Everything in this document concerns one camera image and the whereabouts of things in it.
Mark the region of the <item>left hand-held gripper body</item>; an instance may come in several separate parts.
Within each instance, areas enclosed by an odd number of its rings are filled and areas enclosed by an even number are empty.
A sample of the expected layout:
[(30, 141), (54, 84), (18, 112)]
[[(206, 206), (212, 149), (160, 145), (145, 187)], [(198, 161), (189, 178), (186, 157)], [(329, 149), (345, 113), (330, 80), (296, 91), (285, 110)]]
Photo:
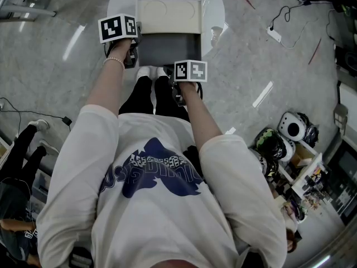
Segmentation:
[(128, 14), (117, 14), (98, 21), (100, 43), (104, 45), (105, 57), (117, 45), (119, 40), (131, 39), (131, 46), (126, 55), (123, 65), (126, 69), (136, 66), (138, 60), (137, 46), (139, 44), (139, 30), (136, 18)]

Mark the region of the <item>dark grey box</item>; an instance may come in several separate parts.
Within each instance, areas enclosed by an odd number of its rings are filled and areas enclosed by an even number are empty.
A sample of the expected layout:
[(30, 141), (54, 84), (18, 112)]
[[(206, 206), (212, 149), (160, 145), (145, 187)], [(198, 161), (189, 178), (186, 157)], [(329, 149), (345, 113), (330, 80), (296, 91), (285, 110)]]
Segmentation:
[(138, 45), (139, 66), (162, 67), (181, 60), (201, 60), (201, 35), (194, 33), (151, 33)]

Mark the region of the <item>cream drawer box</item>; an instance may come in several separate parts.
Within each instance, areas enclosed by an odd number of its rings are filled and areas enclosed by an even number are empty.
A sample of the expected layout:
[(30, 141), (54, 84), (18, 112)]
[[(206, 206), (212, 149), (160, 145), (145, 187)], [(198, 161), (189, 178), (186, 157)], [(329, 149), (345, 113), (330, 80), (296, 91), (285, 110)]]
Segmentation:
[(138, 0), (137, 22), (142, 34), (201, 34), (202, 2)]

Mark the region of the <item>person's left forearm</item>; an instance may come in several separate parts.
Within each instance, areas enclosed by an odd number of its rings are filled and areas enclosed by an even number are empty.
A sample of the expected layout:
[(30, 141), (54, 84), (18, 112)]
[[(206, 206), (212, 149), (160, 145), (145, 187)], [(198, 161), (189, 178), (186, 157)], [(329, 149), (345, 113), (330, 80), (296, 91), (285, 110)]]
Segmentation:
[(123, 61), (131, 43), (131, 39), (119, 40), (110, 52), (87, 98), (86, 105), (101, 106), (118, 116), (124, 74)]

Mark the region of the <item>person's right forearm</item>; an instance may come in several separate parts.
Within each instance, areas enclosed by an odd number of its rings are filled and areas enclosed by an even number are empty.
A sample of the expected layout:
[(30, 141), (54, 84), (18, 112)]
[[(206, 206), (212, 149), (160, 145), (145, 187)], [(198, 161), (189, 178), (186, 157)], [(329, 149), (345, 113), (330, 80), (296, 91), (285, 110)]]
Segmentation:
[(186, 102), (196, 147), (200, 151), (206, 142), (222, 135), (222, 132), (197, 93), (196, 85), (180, 82), (179, 86)]

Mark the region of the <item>person's black trousers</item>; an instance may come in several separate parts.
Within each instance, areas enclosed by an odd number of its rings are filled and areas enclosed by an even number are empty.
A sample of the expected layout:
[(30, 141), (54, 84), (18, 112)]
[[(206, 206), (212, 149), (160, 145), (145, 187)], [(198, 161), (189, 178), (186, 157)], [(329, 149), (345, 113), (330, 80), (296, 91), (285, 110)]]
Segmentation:
[[(118, 114), (144, 113), (153, 114), (153, 103), (151, 101), (151, 88), (153, 81), (148, 76), (140, 77), (126, 102), (120, 107)], [(178, 106), (172, 96), (172, 86), (167, 76), (160, 76), (155, 81), (156, 115), (176, 117), (186, 121), (189, 120), (187, 110)]]

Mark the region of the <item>white power strip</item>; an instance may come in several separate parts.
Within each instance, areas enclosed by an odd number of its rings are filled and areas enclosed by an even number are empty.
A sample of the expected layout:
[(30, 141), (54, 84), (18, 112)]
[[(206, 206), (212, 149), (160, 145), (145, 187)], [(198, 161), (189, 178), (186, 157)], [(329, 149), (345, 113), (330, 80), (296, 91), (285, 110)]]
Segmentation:
[(278, 43), (281, 42), (282, 36), (274, 30), (273, 27), (268, 26), (266, 32), (272, 39), (276, 40)]

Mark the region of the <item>short red floor strip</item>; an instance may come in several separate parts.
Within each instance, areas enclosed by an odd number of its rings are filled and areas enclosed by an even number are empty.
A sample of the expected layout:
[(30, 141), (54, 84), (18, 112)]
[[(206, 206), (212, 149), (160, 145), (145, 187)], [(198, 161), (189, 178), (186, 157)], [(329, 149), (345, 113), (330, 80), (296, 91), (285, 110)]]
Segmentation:
[(314, 50), (314, 52), (313, 52), (313, 54), (312, 54), (312, 56), (311, 56), (311, 58), (310, 58), (310, 60), (308, 62), (308, 65), (310, 65), (312, 63), (312, 61), (313, 61), (313, 59), (314, 59), (314, 57), (315, 57), (315, 55), (316, 55), (316, 53), (317, 53), (317, 51), (318, 51), (318, 49), (320, 47), (321, 40), (322, 40), (322, 38), (319, 39), (319, 41), (318, 41), (318, 43), (317, 43), (317, 45), (315, 47), (315, 50)]

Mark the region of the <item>white rounded backpack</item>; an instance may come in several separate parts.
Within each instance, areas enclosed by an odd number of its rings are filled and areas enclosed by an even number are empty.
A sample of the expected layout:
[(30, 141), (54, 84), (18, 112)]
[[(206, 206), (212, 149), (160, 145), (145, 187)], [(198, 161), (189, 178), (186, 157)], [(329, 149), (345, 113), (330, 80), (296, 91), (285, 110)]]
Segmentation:
[(284, 143), (285, 149), (286, 149), (285, 155), (280, 160), (282, 162), (288, 162), (288, 161), (290, 161), (290, 159), (295, 154), (296, 146), (295, 146), (295, 143), (292, 140), (290, 140), (288, 138), (285, 138), (282, 135), (280, 135), (280, 137), (281, 137), (281, 139), (282, 139), (282, 141)]

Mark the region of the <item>white printed T-shirt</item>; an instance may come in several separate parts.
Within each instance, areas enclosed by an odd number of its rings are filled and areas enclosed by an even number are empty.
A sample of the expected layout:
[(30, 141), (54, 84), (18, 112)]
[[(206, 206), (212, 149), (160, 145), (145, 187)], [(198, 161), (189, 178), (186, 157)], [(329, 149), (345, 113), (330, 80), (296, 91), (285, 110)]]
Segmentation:
[(200, 149), (197, 172), (183, 154), (193, 143), (187, 121), (84, 106), (37, 218), (43, 268), (80, 243), (95, 268), (240, 268), (250, 252), (282, 268), (286, 226), (257, 158), (241, 137), (220, 135)]

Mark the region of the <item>cluttered white desk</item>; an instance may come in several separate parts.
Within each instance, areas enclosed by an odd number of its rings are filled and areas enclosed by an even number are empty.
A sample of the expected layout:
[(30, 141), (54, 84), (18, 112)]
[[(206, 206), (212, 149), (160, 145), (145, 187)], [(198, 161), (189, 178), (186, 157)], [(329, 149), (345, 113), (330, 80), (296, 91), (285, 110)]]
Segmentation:
[(305, 200), (305, 194), (311, 187), (308, 184), (308, 177), (312, 179), (315, 173), (326, 174), (327, 170), (325, 168), (324, 162), (322, 160), (322, 153), (317, 154), (309, 165), (305, 166), (299, 176), (295, 178), (292, 183), (292, 190), (299, 196), (301, 200)]

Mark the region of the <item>grey lantern-shaped device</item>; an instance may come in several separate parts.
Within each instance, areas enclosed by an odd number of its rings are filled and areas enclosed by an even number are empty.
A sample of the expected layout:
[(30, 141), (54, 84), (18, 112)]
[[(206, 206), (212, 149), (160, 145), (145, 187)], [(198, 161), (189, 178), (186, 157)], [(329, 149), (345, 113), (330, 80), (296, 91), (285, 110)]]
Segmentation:
[(348, 120), (348, 109), (338, 103), (334, 108), (334, 122), (339, 129), (344, 129)]

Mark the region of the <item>dark monitor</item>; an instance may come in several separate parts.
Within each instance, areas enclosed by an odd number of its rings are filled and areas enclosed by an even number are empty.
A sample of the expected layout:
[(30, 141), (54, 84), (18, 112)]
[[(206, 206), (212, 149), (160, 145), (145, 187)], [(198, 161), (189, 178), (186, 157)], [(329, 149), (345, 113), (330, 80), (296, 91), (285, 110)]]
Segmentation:
[(332, 206), (347, 225), (357, 215), (357, 151), (343, 141), (328, 167)]

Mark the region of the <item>black harness buckle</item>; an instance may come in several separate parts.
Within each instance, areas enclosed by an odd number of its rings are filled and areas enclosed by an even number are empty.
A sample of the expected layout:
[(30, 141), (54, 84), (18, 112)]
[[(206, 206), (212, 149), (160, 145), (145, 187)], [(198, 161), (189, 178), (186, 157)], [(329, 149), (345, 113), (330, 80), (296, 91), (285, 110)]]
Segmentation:
[(91, 253), (84, 247), (74, 247), (69, 256), (69, 268), (94, 268)]

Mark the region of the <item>white table frame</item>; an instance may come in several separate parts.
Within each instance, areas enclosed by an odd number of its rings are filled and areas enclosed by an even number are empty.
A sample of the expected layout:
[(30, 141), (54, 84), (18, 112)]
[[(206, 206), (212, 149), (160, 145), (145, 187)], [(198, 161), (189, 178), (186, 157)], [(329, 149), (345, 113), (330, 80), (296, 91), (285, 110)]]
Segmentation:
[(38, 8), (39, 0), (0, 0), (0, 23), (33, 22), (37, 16), (55, 17), (56, 12)]

